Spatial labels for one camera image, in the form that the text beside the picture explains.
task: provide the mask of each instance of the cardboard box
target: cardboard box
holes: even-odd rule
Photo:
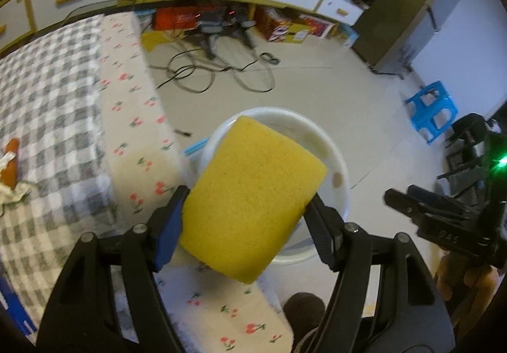
[[[271,7],[257,7],[254,19],[259,32],[270,42],[301,44],[311,30],[309,25],[295,22]]]
[[[325,19],[317,18],[313,15],[299,14],[298,18],[306,25],[310,25],[310,27],[312,27],[310,30],[311,35],[315,35],[320,39],[326,38],[329,31],[331,31],[335,26],[334,23],[326,21]]]
[[[350,25],[340,23],[338,25],[338,40],[345,48],[350,48],[359,38],[359,34]]]

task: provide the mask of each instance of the white bowl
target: white bowl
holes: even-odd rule
[[[290,110],[276,107],[252,108],[236,114],[223,122],[209,138],[202,150],[199,161],[199,175],[211,161],[217,147],[229,128],[242,115],[247,115],[295,140],[306,148],[327,167],[328,174],[320,185],[318,194],[326,206],[334,207],[346,220],[350,205],[348,170],[341,152],[325,131],[306,117]],[[317,256],[310,231],[304,218],[298,222],[282,250],[275,256],[272,264],[288,265],[300,263]]]

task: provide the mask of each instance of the folded cloth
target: folded cloth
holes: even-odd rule
[[[4,213],[4,205],[19,203],[30,192],[31,184],[20,181],[13,189],[0,183],[0,216]]]
[[[16,158],[16,153],[9,151],[0,159],[0,173],[7,168],[7,164]]]

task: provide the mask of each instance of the cloth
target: cloth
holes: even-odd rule
[[[0,260],[36,326],[79,236],[116,221],[95,88],[100,20],[57,29],[0,61],[0,145],[20,140],[19,178],[37,186],[0,218]]]
[[[145,223],[192,180],[140,45],[131,12],[102,20],[100,75],[106,157],[125,227]]]
[[[265,274],[246,285],[179,250],[156,281],[167,311],[185,324],[199,352],[291,351],[291,327]]]
[[[16,153],[9,151],[0,159],[0,173],[7,168],[7,164],[16,158]]]
[[[132,13],[102,20],[103,79],[98,89],[106,157],[126,227],[146,222],[157,207],[168,203],[179,184],[191,186],[193,179],[164,115],[139,41],[138,21]],[[112,273],[123,335],[136,341],[121,273],[116,268]],[[245,286],[210,270],[177,247],[171,262],[155,279],[188,353],[290,351],[292,331],[266,277],[258,280],[262,290],[258,285]],[[248,327],[247,332],[249,324],[264,324],[264,329]],[[270,341],[282,334],[284,340],[275,337]]]
[[[6,204],[19,203],[30,192],[30,187],[31,185],[24,181],[19,181],[14,188],[0,183],[0,215],[5,213]]]

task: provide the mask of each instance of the white floor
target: white floor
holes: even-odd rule
[[[324,128],[342,151],[350,173],[351,210],[349,220],[366,231],[392,237],[408,232],[415,240],[430,270],[436,269],[439,251],[415,236],[410,220],[386,207],[386,189],[404,191],[410,184],[433,188],[435,177],[443,172],[442,145],[427,146],[412,128],[404,99],[417,92],[415,82],[372,74],[352,50],[335,40],[308,37],[303,44],[268,43],[255,36],[257,53],[269,51],[281,59],[273,67],[276,88],[266,94],[242,89],[229,75],[220,73],[203,94],[190,94],[173,82],[164,85],[160,98],[172,126],[193,133],[181,137],[187,147],[212,132],[227,118],[248,108],[278,106],[296,111]],[[180,52],[176,44],[156,47],[146,57],[151,65],[165,66]],[[222,38],[219,54],[241,67],[251,61],[237,41]],[[175,65],[184,65],[184,58]],[[241,77],[251,86],[265,88],[266,73],[255,69]],[[151,71],[156,83],[166,79],[164,71]],[[195,89],[209,82],[205,71],[198,71],[184,84]],[[297,291],[310,291],[327,301],[336,275],[318,258],[292,266],[271,266],[281,301]],[[371,279],[367,308],[376,297],[376,278]]]

